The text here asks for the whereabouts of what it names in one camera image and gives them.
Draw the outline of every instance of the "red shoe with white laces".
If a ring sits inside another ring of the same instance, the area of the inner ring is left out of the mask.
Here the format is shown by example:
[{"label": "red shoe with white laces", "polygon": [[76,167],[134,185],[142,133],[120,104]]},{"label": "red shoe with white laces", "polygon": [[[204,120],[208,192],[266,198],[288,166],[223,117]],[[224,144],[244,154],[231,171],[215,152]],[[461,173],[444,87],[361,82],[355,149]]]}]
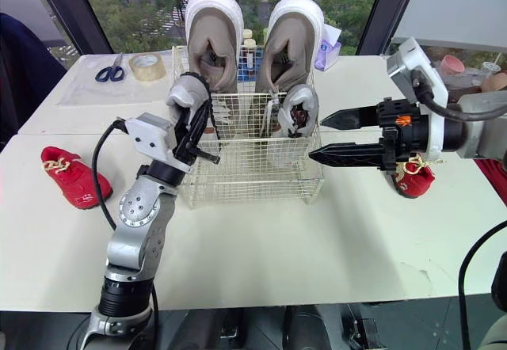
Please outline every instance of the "red shoe with white laces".
[{"label": "red shoe with white laces", "polygon": [[[49,177],[56,181],[67,200],[78,209],[90,209],[98,205],[98,198],[93,187],[92,169],[79,162],[78,154],[72,154],[55,146],[47,146],[40,154],[42,167]],[[107,200],[112,189],[104,176],[98,174],[104,200]]]},{"label": "red shoe with white laces", "polygon": [[410,158],[409,162],[400,162],[396,174],[392,177],[396,191],[406,198],[418,198],[426,193],[435,176],[420,156]]}]

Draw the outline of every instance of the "packing tape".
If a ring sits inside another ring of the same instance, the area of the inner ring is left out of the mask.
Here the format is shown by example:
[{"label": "packing tape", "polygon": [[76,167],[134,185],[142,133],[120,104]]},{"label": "packing tape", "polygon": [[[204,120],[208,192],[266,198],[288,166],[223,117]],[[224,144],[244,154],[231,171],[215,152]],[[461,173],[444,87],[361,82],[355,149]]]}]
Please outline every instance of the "packing tape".
[{"label": "packing tape", "polygon": [[158,53],[142,53],[128,61],[138,81],[154,81],[166,75],[162,57]]}]

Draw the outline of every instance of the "beige sneaker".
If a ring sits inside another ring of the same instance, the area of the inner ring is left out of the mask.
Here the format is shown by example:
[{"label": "beige sneaker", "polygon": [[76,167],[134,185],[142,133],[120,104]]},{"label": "beige sneaker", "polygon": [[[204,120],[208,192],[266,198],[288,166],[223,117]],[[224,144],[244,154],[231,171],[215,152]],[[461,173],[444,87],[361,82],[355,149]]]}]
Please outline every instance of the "beige sneaker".
[{"label": "beige sneaker", "polygon": [[[295,85],[310,83],[323,29],[324,15],[317,3],[311,0],[278,2],[269,18],[268,39],[257,75],[256,92],[286,92]],[[265,116],[267,102],[266,97],[253,98],[249,112],[252,137],[262,137],[263,121],[276,122],[276,117]]]},{"label": "beige sneaker", "polygon": [[[190,71],[202,75],[213,93],[237,93],[243,31],[238,3],[235,0],[189,0],[185,31]],[[214,96],[213,113],[217,139],[234,137],[239,121],[238,98]]]}]

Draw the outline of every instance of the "paper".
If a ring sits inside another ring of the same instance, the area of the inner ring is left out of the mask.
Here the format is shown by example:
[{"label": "paper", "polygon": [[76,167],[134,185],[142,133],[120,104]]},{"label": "paper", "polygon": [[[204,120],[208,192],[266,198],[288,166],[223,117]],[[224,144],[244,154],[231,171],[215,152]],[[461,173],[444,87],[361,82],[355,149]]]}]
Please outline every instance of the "paper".
[{"label": "paper", "polygon": [[315,59],[316,69],[327,70],[338,60],[341,48],[341,43],[338,41],[340,34],[341,29],[324,24],[322,42]]}]

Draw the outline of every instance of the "black cable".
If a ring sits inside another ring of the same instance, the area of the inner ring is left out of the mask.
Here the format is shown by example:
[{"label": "black cable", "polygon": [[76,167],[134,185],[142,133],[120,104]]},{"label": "black cable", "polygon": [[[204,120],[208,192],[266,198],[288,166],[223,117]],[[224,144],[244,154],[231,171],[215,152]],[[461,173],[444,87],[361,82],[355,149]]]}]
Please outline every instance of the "black cable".
[{"label": "black cable", "polygon": [[157,292],[155,292],[155,285],[151,290],[151,299],[153,300],[153,350],[157,349],[158,342],[158,299]]},{"label": "black cable", "polygon": [[[125,121],[122,119],[117,119],[112,122],[109,127],[104,131],[101,138],[98,140],[97,145],[95,146],[95,150],[93,151],[92,157],[92,174],[93,174],[93,186],[95,187],[95,193],[97,194],[98,203],[101,205],[102,212],[105,215],[109,225],[113,230],[116,230],[116,224],[112,219],[112,216],[109,214],[109,210],[107,206],[105,206],[104,197],[102,195],[101,186],[98,182],[98,174],[97,174],[97,160],[98,154],[101,151],[102,145],[104,145],[105,140],[111,135],[112,130],[115,128],[128,133],[127,128],[125,127]],[[154,341],[153,341],[153,349],[157,348],[157,338],[158,338],[158,300],[157,300],[157,292],[155,291],[155,285],[151,289],[151,299],[153,300],[153,311],[154,311]]]},{"label": "black cable", "polygon": [[463,259],[463,263],[459,268],[459,276],[458,276],[458,298],[459,298],[459,318],[461,320],[461,341],[463,342],[463,350],[471,350],[470,346],[470,334],[468,332],[468,318],[467,318],[467,300],[465,299],[465,274],[467,273],[468,265],[474,257],[477,250],[495,235],[498,231],[505,229],[507,227],[507,220],[496,225],[487,233],[485,233],[481,238],[474,243],[474,245],[470,248],[467,255]]},{"label": "black cable", "polygon": [[83,320],[81,322],[79,322],[79,325],[76,326],[76,329],[74,329],[74,332],[72,332],[71,336],[69,337],[69,340],[67,341],[67,346],[65,346],[65,350],[69,350],[69,346],[71,346],[72,338],[74,338],[74,336],[78,332],[79,328],[81,328],[82,324],[84,324],[85,321],[87,321],[89,319],[90,319],[90,316],[83,318]]},{"label": "black cable", "polygon": [[109,135],[111,135],[112,130],[117,128],[119,123],[123,123],[123,120],[115,120],[112,122],[109,127],[105,130],[104,134],[102,134],[101,138],[98,140],[97,145],[95,146],[95,150],[93,151],[93,157],[92,157],[92,174],[93,174],[93,186],[95,187],[95,194],[97,194],[98,203],[101,205],[102,212],[105,215],[105,218],[107,219],[109,225],[113,230],[116,230],[116,224],[114,223],[114,220],[112,219],[112,216],[109,214],[108,208],[105,206],[104,197],[102,195],[101,186],[98,182],[98,174],[97,174],[97,160],[98,160],[98,154],[101,151],[102,145],[104,144],[105,140],[108,138]]},{"label": "black cable", "polygon": [[486,112],[463,112],[440,106],[433,100],[433,98],[427,97],[424,101],[421,101],[421,103],[424,103],[427,108],[436,114],[459,122],[480,122],[483,120],[496,119],[499,116],[507,114],[507,105]]},{"label": "black cable", "polygon": [[456,120],[458,122],[479,122],[483,120],[492,120],[507,114],[507,105],[486,112],[463,112],[445,108],[433,100],[434,96],[431,86],[420,70],[412,70],[411,77],[415,96],[419,103],[422,103],[432,112],[444,118]]}]

